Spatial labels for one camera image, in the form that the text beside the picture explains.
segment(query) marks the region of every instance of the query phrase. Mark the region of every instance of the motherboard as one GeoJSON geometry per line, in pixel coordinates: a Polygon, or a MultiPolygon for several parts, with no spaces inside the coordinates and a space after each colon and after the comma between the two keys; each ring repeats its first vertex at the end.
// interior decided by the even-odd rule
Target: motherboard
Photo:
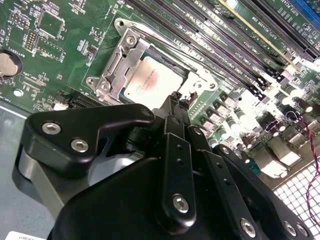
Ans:
{"type": "Polygon", "coordinates": [[[0,99],[30,113],[152,110],[179,91],[212,147],[248,163],[265,152],[259,168],[282,177],[308,142],[297,113],[320,133],[317,3],[0,0],[0,99]]]}

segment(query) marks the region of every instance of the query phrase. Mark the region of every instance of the red wire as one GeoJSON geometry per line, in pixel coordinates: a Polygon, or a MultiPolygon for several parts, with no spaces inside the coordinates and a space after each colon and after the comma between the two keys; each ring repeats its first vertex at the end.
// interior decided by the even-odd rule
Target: red wire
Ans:
{"type": "Polygon", "coordinates": [[[320,227],[320,218],[318,216],[316,216],[316,214],[314,213],[314,211],[312,210],[311,205],[310,205],[310,198],[311,198],[310,190],[311,190],[311,188],[313,186],[313,183],[320,176],[320,166],[319,166],[319,161],[318,161],[318,157],[317,157],[317,154],[316,154],[316,147],[315,147],[314,142],[313,142],[312,133],[310,131],[310,128],[308,127],[307,123],[304,121],[304,119],[302,117],[301,117],[300,120],[301,120],[302,124],[304,125],[304,127],[306,128],[307,136],[308,136],[308,139],[310,141],[313,160],[315,162],[315,174],[314,174],[313,179],[309,182],[308,188],[307,188],[306,194],[305,194],[306,205],[308,207],[308,211],[309,211],[311,219],[315,222],[315,224],[317,224],[320,227]]]}

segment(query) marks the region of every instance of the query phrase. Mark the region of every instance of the black ram slot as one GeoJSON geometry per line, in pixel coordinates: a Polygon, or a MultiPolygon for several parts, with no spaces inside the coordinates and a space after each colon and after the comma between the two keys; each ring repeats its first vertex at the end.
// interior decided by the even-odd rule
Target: black ram slot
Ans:
{"type": "Polygon", "coordinates": [[[270,12],[264,12],[252,0],[239,0],[244,6],[250,9],[257,17],[264,22],[270,29],[275,31],[279,37],[291,48],[293,48],[301,57],[306,60],[314,61],[319,54],[312,51],[310,44],[304,44],[303,41],[296,37],[294,33],[290,32],[283,24],[284,20],[279,19],[272,15],[270,12]]]}
{"type": "MultiPolygon", "coordinates": [[[[202,13],[204,16],[209,18],[210,16],[207,15],[205,11],[199,6],[197,6],[194,1],[192,0],[185,0],[188,2],[194,9],[197,9],[199,13],[202,13]]],[[[201,5],[212,11],[213,13],[216,13],[216,15],[234,32],[236,32],[238,35],[243,37],[251,46],[253,46],[257,51],[263,53],[266,57],[267,60],[270,61],[271,63],[275,65],[279,65],[279,67],[283,67],[286,65],[285,62],[280,62],[278,58],[275,56],[271,55],[266,49],[264,49],[262,46],[260,46],[256,41],[254,41],[250,36],[248,36],[240,27],[239,25],[233,21],[232,19],[229,19],[225,15],[223,15],[220,12],[215,12],[214,7],[212,4],[208,3],[205,0],[197,0],[201,5]]]]}
{"type": "Polygon", "coordinates": [[[216,24],[215,22],[212,22],[209,20],[209,16],[204,15],[203,12],[199,11],[199,9],[193,8],[192,5],[188,4],[187,1],[181,1],[181,0],[175,0],[178,5],[180,5],[183,10],[188,12],[189,14],[192,14],[194,17],[196,17],[198,20],[201,20],[202,22],[207,22],[206,25],[208,28],[210,28],[213,32],[218,34],[220,37],[223,37],[223,40],[226,41],[230,46],[232,46],[234,49],[236,49],[242,56],[244,56],[246,59],[249,60],[249,62],[253,63],[255,67],[259,68],[261,72],[264,72],[269,66],[264,64],[261,59],[259,59],[253,52],[250,52],[246,47],[243,45],[242,42],[240,42],[238,39],[234,38],[233,35],[231,35],[228,31],[225,29],[221,29],[221,27],[216,24]]]}
{"type": "Polygon", "coordinates": [[[157,6],[157,8],[161,9],[164,13],[168,14],[171,18],[176,18],[175,20],[179,22],[182,26],[184,26],[186,29],[188,29],[189,32],[193,32],[193,34],[199,34],[203,37],[203,41],[205,44],[207,44],[210,48],[214,49],[214,51],[217,53],[217,55],[221,56],[222,58],[225,58],[230,64],[236,66],[241,72],[243,72],[246,77],[249,77],[248,80],[255,81],[257,78],[255,75],[252,74],[252,70],[247,68],[247,66],[242,65],[241,63],[238,63],[238,60],[234,58],[233,53],[228,53],[228,51],[222,44],[219,44],[218,42],[215,43],[214,41],[211,41],[210,36],[208,36],[202,29],[197,29],[197,25],[191,21],[185,20],[183,17],[181,17],[179,12],[176,12],[177,10],[175,8],[170,9],[169,6],[167,6],[167,2],[162,2],[161,0],[148,0],[150,3],[157,6]]]}
{"type": "Polygon", "coordinates": [[[298,42],[301,46],[305,46],[310,54],[314,56],[320,57],[320,51],[313,47],[301,34],[292,27],[289,23],[287,23],[283,17],[275,11],[268,3],[264,0],[256,0],[255,1],[258,7],[265,13],[267,13],[282,29],[284,29],[296,42],[298,42]]]}

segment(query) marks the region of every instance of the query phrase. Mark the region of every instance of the green circuit board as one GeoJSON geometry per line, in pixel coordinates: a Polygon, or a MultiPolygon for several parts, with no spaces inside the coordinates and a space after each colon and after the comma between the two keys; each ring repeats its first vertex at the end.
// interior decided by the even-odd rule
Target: green circuit board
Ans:
{"type": "MultiPolygon", "coordinates": [[[[247,33],[266,52],[256,50],[243,36],[223,23],[221,15],[216,10],[225,16],[234,16],[217,0],[211,1],[211,8],[202,4],[206,2],[208,5],[207,1],[186,0],[185,2],[206,16],[210,16],[209,20],[216,21],[221,29],[230,33],[238,44],[245,45],[248,51],[258,59],[256,62],[246,59],[246,56],[238,51],[232,41],[228,41],[219,33],[209,30],[206,24],[197,19],[196,15],[184,8],[184,1],[167,0],[166,6],[178,13],[185,22],[200,30],[203,36],[214,39],[222,53],[224,51],[232,53],[237,60],[236,62],[232,62],[227,55],[221,55],[219,51],[210,48],[203,41],[203,38],[198,36],[198,32],[193,32],[192,28],[182,24],[181,20],[173,17],[172,12],[168,12],[163,6],[158,5],[157,1],[132,1],[140,2],[148,7],[151,14],[146,14],[145,11],[133,7],[130,2],[123,0],[0,0],[0,49],[12,51],[20,56],[23,62],[23,71],[20,75],[0,80],[0,98],[31,113],[51,111],[52,103],[59,90],[65,92],[77,90],[98,101],[95,93],[86,85],[85,80],[87,77],[101,75],[117,45],[120,39],[114,26],[114,21],[117,18],[143,23],[180,47],[183,43],[180,42],[179,37],[195,41],[213,58],[223,62],[248,81],[250,81],[251,72],[255,74],[260,72],[259,63],[268,65],[275,71],[280,70],[279,65],[270,61],[268,54],[266,54],[268,52],[275,55],[275,49],[261,40],[255,30],[246,26],[240,19],[234,18],[242,31],[247,33]],[[159,24],[152,17],[155,15],[160,16],[164,23],[159,24]],[[22,90],[23,96],[16,96],[15,89],[22,90]]],[[[228,4],[282,53],[293,51],[281,37],[277,36],[274,29],[267,27],[263,20],[241,4],[241,1],[229,1],[228,4]]],[[[279,8],[283,7],[280,6],[281,4],[284,5],[280,1],[278,4],[279,8]]],[[[305,19],[300,16],[291,17],[293,18],[292,24],[303,26],[305,19]]],[[[301,32],[301,36],[309,42],[312,40],[310,43],[313,45],[316,45],[320,40],[320,32],[317,29],[301,32]]],[[[212,66],[206,60],[204,63],[224,74],[223,69],[212,66]]],[[[190,118],[194,125],[200,123],[205,110],[212,105],[214,100],[219,98],[222,91],[230,94],[234,99],[239,98],[244,92],[241,87],[235,87],[220,80],[217,82],[218,88],[215,91],[205,91],[190,109],[190,118]]],[[[293,85],[304,91],[305,99],[311,103],[319,103],[320,76],[318,72],[302,67],[299,72],[294,74],[293,85]]],[[[265,108],[257,107],[252,112],[254,115],[260,116],[266,108],[268,106],[265,108]]]]}

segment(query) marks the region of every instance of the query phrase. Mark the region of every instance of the silver screw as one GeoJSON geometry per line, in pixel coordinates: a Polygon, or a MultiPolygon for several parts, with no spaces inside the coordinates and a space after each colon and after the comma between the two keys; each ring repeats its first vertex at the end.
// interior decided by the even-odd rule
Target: silver screw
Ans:
{"type": "Polygon", "coordinates": [[[306,237],[309,236],[308,232],[305,230],[303,226],[301,226],[299,223],[297,223],[296,226],[303,235],[305,235],[306,237]]]}
{"type": "Polygon", "coordinates": [[[71,142],[71,148],[78,153],[84,153],[84,152],[88,151],[89,145],[85,140],[78,138],[78,139],[74,139],[71,142]]]}
{"type": "Polygon", "coordinates": [[[209,85],[209,88],[210,89],[214,89],[216,87],[216,85],[214,84],[214,83],[211,83],[210,85],[209,85]]]}
{"type": "Polygon", "coordinates": [[[297,236],[297,232],[293,226],[291,226],[287,221],[284,222],[285,229],[292,235],[297,236]]]}
{"type": "Polygon", "coordinates": [[[198,128],[195,127],[194,131],[195,131],[196,134],[201,135],[201,131],[198,128]]]}
{"type": "Polygon", "coordinates": [[[173,206],[183,214],[186,214],[189,211],[189,204],[187,200],[179,195],[173,197],[173,206]]]}
{"type": "Polygon", "coordinates": [[[24,91],[22,91],[21,89],[19,89],[19,88],[15,88],[14,90],[13,90],[13,95],[15,95],[16,97],[22,97],[23,95],[24,95],[25,93],[24,93],[24,91]]]}
{"type": "Polygon", "coordinates": [[[135,45],[136,42],[137,42],[136,37],[133,36],[133,35],[128,35],[128,36],[126,37],[125,41],[126,41],[126,43],[127,43],[128,45],[130,45],[130,46],[135,45]]]}
{"type": "Polygon", "coordinates": [[[245,231],[245,233],[250,237],[250,238],[255,238],[256,237],[256,230],[254,226],[251,225],[251,223],[245,219],[242,218],[241,221],[241,227],[245,231]]]}
{"type": "Polygon", "coordinates": [[[229,154],[229,153],[230,153],[229,150],[226,149],[225,147],[222,147],[221,149],[222,149],[222,151],[223,151],[225,154],[229,154]]]}
{"type": "Polygon", "coordinates": [[[93,86],[93,85],[95,84],[95,80],[93,80],[92,78],[89,78],[88,84],[89,84],[90,86],[93,86]]]}
{"type": "Polygon", "coordinates": [[[61,132],[61,127],[54,122],[46,122],[42,125],[42,131],[46,134],[56,135],[61,132]]]}

